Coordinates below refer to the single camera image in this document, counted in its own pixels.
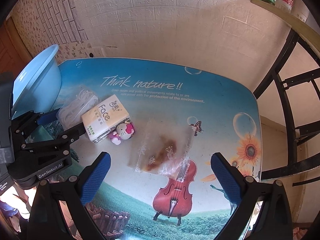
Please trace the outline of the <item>clear snack bag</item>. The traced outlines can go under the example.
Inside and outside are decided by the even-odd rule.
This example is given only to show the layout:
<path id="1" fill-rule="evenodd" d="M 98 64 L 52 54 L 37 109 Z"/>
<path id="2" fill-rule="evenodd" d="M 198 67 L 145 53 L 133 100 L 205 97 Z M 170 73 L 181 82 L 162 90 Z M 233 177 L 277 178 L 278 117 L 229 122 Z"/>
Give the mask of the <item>clear snack bag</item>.
<path id="1" fill-rule="evenodd" d="M 135 172 L 175 179 L 187 166 L 194 137 L 193 126 L 149 119 L 137 126 L 128 165 Z"/>

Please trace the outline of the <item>brown wooden door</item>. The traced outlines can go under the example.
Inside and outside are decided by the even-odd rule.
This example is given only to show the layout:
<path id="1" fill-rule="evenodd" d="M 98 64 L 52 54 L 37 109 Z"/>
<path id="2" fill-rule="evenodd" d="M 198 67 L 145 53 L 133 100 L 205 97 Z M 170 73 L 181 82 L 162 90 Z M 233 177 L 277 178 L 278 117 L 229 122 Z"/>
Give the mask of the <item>brown wooden door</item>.
<path id="1" fill-rule="evenodd" d="M 12 17 L 1 25 L 0 51 L 1 73 L 11 72 L 14 77 L 33 59 L 17 32 Z"/>

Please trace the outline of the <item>pink printed sack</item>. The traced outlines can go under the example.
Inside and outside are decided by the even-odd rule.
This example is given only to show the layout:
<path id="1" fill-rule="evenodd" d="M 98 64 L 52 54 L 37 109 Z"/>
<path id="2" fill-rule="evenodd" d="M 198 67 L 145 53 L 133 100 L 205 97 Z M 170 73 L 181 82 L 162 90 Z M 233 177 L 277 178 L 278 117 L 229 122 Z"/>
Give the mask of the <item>pink printed sack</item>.
<path id="1" fill-rule="evenodd" d="M 296 227 L 293 229 L 293 240 L 302 240 L 302 238 L 306 235 L 307 229 L 301 229 Z"/>

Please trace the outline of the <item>printed blue folding table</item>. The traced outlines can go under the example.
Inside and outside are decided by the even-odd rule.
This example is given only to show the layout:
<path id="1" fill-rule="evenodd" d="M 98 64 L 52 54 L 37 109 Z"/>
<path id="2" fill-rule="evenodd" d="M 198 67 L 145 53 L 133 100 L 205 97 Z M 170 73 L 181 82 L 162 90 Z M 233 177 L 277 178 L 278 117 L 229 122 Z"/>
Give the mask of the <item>printed blue folding table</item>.
<path id="1" fill-rule="evenodd" d="M 257 102 L 243 85 L 202 70 L 120 58 L 69 60 L 59 67 L 55 108 L 93 93 L 98 112 L 120 105 L 130 115 L 99 143 L 84 135 L 72 145 L 79 174 L 106 151 L 111 167 L 87 210 L 106 239 L 214 239 L 235 204 L 223 194 L 210 159 L 220 152 L 242 174 L 260 178 Z"/>

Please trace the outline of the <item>Hello Kitty figurine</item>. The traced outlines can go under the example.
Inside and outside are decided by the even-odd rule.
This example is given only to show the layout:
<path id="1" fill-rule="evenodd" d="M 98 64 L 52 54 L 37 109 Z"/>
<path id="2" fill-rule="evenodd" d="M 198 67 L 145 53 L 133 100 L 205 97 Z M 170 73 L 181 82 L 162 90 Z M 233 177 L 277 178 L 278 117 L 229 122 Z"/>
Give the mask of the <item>Hello Kitty figurine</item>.
<path id="1" fill-rule="evenodd" d="M 115 145 L 121 144 L 124 140 L 129 140 L 135 133 L 135 128 L 132 122 L 125 121 L 119 124 L 116 129 L 110 134 L 109 138 Z"/>

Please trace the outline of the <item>yellow shelf table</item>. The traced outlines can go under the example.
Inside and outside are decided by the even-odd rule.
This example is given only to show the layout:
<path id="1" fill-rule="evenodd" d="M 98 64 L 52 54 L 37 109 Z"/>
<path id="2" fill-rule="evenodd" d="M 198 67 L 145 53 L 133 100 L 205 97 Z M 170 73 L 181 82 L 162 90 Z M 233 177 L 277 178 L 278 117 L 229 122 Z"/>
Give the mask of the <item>yellow shelf table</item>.
<path id="1" fill-rule="evenodd" d="M 272 67 L 253 92 L 255 98 L 258 99 L 271 83 L 276 85 L 283 109 L 287 136 L 287 165 L 263 171 L 261 179 L 272 180 L 309 172 L 315 168 L 319 168 L 319 153 L 299 161 L 297 155 L 298 146 L 319 135 L 319 121 L 296 126 L 286 91 L 304 83 L 311 83 L 316 94 L 319 95 L 319 87 L 315 81 L 319 79 L 319 68 L 288 77 L 284 80 L 281 79 L 279 73 L 297 44 L 300 44 L 311 58 L 319 64 L 319 34 L 305 22 L 270 3 L 261 0 L 251 0 L 251 3 L 276 15 L 291 27 L 286 42 Z"/>

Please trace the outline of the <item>light blue plastic basin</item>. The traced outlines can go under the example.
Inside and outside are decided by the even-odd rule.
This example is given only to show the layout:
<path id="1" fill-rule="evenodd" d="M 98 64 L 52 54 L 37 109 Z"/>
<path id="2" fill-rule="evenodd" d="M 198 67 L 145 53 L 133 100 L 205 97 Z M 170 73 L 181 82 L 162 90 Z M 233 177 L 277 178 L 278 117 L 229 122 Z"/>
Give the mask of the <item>light blue plastic basin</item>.
<path id="1" fill-rule="evenodd" d="M 52 108 L 61 88 L 61 73 L 51 45 L 34 57 L 16 77 L 13 86 L 12 117 L 28 111 L 46 113 Z"/>

